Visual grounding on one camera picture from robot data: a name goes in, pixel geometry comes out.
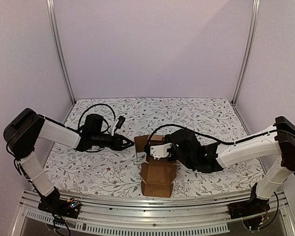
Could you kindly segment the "brown cardboard box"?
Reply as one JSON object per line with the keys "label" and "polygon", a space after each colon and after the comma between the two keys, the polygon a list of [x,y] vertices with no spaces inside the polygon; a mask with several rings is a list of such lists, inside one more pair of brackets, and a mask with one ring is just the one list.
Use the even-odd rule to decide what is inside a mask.
{"label": "brown cardboard box", "polygon": [[137,136],[134,138],[137,159],[144,153],[145,161],[141,164],[141,191],[145,197],[169,198],[173,191],[173,182],[177,176],[177,162],[167,159],[153,159],[144,151],[146,145],[166,144],[162,135]]}

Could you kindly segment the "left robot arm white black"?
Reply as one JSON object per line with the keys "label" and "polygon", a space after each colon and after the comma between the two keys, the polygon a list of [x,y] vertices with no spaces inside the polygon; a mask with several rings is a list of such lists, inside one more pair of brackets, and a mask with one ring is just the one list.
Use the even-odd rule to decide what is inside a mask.
{"label": "left robot arm white black", "polygon": [[103,130],[103,116],[89,114],[84,123],[72,129],[26,108],[4,129],[3,138],[16,169],[33,185],[45,207],[52,213],[60,213],[63,202],[36,156],[37,141],[48,140],[78,152],[91,152],[92,147],[123,151],[134,146],[132,140],[116,133],[124,121],[123,116],[115,118],[114,123]]}

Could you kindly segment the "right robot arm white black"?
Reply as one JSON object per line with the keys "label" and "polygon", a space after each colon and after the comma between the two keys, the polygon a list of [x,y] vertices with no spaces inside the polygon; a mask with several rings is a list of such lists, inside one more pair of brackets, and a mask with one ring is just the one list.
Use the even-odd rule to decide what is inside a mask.
{"label": "right robot arm white black", "polygon": [[273,125],[246,138],[232,142],[215,140],[205,146],[200,144],[194,131],[179,129],[166,135],[165,143],[152,153],[157,159],[178,160],[189,169],[207,174],[239,162],[278,155],[266,175],[254,184],[250,200],[244,204],[248,214],[255,214],[295,172],[295,125],[280,116]]}

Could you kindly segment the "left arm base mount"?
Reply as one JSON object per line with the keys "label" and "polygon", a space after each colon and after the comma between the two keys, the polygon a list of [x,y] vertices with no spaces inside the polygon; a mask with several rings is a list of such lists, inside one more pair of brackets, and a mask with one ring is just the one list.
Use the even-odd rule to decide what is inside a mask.
{"label": "left arm base mount", "polygon": [[77,219],[81,209],[81,201],[74,198],[62,200],[59,197],[41,198],[38,209],[63,217]]}

